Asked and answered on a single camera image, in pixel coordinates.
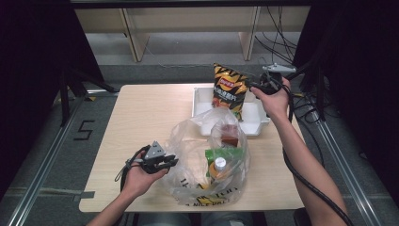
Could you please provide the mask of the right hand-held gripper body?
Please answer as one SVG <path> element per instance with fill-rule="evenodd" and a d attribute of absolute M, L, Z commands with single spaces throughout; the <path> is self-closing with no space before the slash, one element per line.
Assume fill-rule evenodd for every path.
<path fill-rule="evenodd" d="M 282 88 L 282 76 L 295 72 L 295 68 L 289 68 L 277 63 L 263 66 L 259 89 L 267 95 L 274 94 Z"/>

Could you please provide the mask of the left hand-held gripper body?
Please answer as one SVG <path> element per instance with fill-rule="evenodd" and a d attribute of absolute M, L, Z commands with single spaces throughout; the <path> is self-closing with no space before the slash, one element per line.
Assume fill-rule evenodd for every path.
<path fill-rule="evenodd" d="M 152 145 L 145 148 L 145 154 L 141 158 L 140 166 L 149 174 L 154 174 L 163 169 L 169 170 L 171 167 L 167 167 L 166 163 L 168 161 L 164 161 L 165 156 L 167 156 L 166 151 L 157 141 L 154 141 Z"/>

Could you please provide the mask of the clear plastic bag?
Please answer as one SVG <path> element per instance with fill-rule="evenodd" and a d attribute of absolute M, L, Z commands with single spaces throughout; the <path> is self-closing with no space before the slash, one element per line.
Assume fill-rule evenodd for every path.
<path fill-rule="evenodd" d="M 212 186 L 205 151 L 231 147 L 221 143 L 221 127 L 225 124 L 238 127 L 238 146 L 233 148 L 242 148 L 245 159 L 234 167 L 227 167 L 226 179 Z M 247 181 L 250 154 L 247 136 L 229 109 L 213 108 L 180 122 L 172 129 L 166 150 L 176 155 L 179 161 L 162 179 L 162 185 L 178 204 L 215 206 L 234 203 L 241 198 Z"/>

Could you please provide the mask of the black yellow chips bag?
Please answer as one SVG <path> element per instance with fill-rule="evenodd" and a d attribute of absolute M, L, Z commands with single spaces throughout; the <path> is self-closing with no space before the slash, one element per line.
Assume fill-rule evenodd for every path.
<path fill-rule="evenodd" d="M 247 76 L 218 63 L 214 64 L 214 72 L 212 107 L 227 107 L 237 120 L 242 121 Z"/>

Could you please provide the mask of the white plastic bin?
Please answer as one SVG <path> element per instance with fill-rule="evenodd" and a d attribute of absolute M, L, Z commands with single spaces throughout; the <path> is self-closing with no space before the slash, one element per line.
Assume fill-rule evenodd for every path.
<path fill-rule="evenodd" d="M 194 88 L 192 116 L 195 117 L 203 112 L 211 110 L 213 100 L 212 88 Z M 258 136 L 264 124 L 268 124 L 270 119 L 263 111 L 263 105 L 251 92 L 246 93 L 242 108 L 242 121 L 240 127 L 247 136 Z"/>

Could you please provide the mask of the orange juice bottle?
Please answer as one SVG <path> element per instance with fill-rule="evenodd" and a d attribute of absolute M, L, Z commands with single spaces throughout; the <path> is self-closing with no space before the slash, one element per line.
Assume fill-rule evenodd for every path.
<path fill-rule="evenodd" d="M 216 186 L 226 179 L 227 160 L 217 157 L 209 166 L 208 172 L 211 177 L 211 185 Z"/>

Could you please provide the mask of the green snack packet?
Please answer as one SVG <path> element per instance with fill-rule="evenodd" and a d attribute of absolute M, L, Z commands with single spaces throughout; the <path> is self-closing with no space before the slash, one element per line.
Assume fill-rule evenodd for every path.
<path fill-rule="evenodd" d="M 217 148 L 205 151 L 208 166 L 214 165 L 216 170 L 225 170 L 244 161 L 245 155 L 242 148 Z"/>

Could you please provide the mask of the brown sausage packet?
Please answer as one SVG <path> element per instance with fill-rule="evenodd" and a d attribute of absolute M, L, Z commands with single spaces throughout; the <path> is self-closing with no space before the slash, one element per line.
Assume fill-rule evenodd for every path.
<path fill-rule="evenodd" d="M 221 143 L 226 146 L 238 146 L 238 127 L 233 124 L 225 124 L 221 127 Z"/>

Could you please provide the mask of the person's right hand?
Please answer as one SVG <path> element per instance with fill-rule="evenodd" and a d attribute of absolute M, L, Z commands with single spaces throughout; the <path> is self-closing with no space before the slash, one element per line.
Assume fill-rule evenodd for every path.
<path fill-rule="evenodd" d="M 263 109 L 273 123 L 277 124 L 279 121 L 287 121 L 287 108 L 289 103 L 289 96 L 284 89 L 272 95 L 266 95 L 260 89 L 252 87 L 250 91 L 261 100 Z"/>

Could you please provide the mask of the person's left hand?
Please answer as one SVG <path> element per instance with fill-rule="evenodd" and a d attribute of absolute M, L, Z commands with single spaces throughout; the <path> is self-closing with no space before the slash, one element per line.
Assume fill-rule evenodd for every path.
<path fill-rule="evenodd" d="M 156 173 L 149 174 L 137 162 L 133 162 L 125 177 L 121 193 L 130 199 L 135 199 L 145 194 L 155 181 L 167 173 L 168 169 L 161 169 Z"/>

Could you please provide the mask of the black metal stand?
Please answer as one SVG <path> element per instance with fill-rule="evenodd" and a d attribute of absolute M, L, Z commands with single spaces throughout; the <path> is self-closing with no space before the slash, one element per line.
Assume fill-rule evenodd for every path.
<path fill-rule="evenodd" d="M 295 70 L 294 73 L 289 73 L 285 78 L 289 81 L 297 78 L 301 74 L 304 75 L 299 87 L 304 92 L 309 92 L 311 89 L 316 91 L 316 110 L 319 113 L 319 117 L 324 121 L 324 74 L 321 68 L 320 59 L 313 57 L 310 61 L 305 63 L 303 66 Z"/>
<path fill-rule="evenodd" d="M 87 73 L 84 73 L 72 67 L 65 68 L 59 76 L 59 93 L 62 106 L 62 126 L 64 126 L 70 118 L 68 90 L 70 89 L 76 97 L 86 96 L 88 94 L 88 90 L 83 84 L 84 81 L 88 81 L 89 83 L 99 88 L 102 88 L 110 93 L 119 92 L 118 89 L 107 85 L 104 81 L 90 76 Z"/>

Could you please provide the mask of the person's right leg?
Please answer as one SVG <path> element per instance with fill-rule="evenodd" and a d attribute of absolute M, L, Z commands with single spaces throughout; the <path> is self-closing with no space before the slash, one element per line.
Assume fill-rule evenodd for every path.
<path fill-rule="evenodd" d="M 201 215 L 201 226 L 253 226 L 253 218 L 250 213 L 203 213 Z"/>

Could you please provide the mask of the beige wooden desk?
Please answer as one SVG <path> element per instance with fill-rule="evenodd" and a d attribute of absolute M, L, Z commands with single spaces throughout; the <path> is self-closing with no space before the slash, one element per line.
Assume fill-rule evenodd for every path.
<path fill-rule="evenodd" d="M 284 32 L 300 32 L 308 7 L 209 8 L 95 8 L 75 11 L 86 33 L 122 33 L 133 61 L 139 62 L 151 33 L 236 32 L 243 57 L 251 59 L 255 34 L 272 32 L 282 23 Z"/>

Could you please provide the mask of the black curtain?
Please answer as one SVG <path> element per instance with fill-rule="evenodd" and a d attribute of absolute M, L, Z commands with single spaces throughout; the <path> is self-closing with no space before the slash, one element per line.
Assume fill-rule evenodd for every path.
<path fill-rule="evenodd" d="M 103 79 L 71 0 L 0 0 L 0 200 L 69 68 Z"/>
<path fill-rule="evenodd" d="M 321 66 L 338 108 L 399 206 L 399 0 L 311 0 L 294 64 L 322 48 Z"/>

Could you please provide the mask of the aluminium floor rail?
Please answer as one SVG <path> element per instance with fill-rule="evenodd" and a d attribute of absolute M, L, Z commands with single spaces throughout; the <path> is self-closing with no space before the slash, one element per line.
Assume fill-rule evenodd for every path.
<path fill-rule="evenodd" d="M 69 99 L 69 104 L 71 105 L 70 116 L 57 127 L 51 145 L 45 149 L 44 156 L 37 168 L 33 169 L 32 164 L 23 163 L 23 168 L 30 170 L 33 177 L 27 186 L 10 186 L 8 188 L 6 196 L 18 198 L 18 203 L 9 217 L 7 226 L 24 226 L 25 220 L 40 194 L 40 189 L 50 173 L 65 138 L 71 129 L 76 112 L 83 102 L 84 99 L 82 97 Z"/>
<path fill-rule="evenodd" d="M 317 122 L 317 127 L 321 133 L 330 154 L 345 181 L 345 184 L 351 194 L 352 199 L 356 203 L 360 214 L 362 215 L 366 226 L 382 226 L 375 209 L 362 189 L 358 179 L 351 170 L 349 163 L 346 161 L 341 148 L 339 147 L 335 137 L 325 121 Z"/>

